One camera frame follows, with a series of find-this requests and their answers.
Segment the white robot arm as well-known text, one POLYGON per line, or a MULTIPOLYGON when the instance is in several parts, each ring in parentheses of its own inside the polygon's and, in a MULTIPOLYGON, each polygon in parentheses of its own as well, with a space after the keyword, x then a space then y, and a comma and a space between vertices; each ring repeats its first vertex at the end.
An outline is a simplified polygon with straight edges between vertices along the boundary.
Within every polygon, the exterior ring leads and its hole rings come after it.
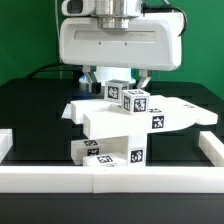
POLYGON ((129 68, 140 71, 142 88, 150 71, 181 64, 187 18, 167 1, 153 6, 144 0, 64 0, 62 13, 60 58, 82 67, 92 93, 99 93, 105 81, 124 77, 129 68))

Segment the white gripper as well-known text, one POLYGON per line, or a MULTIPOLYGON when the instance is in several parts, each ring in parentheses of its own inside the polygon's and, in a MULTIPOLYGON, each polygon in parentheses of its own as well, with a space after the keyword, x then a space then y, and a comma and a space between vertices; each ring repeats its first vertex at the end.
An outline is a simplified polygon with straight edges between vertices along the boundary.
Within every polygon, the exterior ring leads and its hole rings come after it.
POLYGON ((180 13, 150 13, 132 19, 127 29, 100 29, 93 17, 68 18, 61 25, 60 57, 84 65, 91 93, 101 92, 95 66, 141 69, 138 88, 152 78, 151 70, 177 69, 182 60, 180 13))

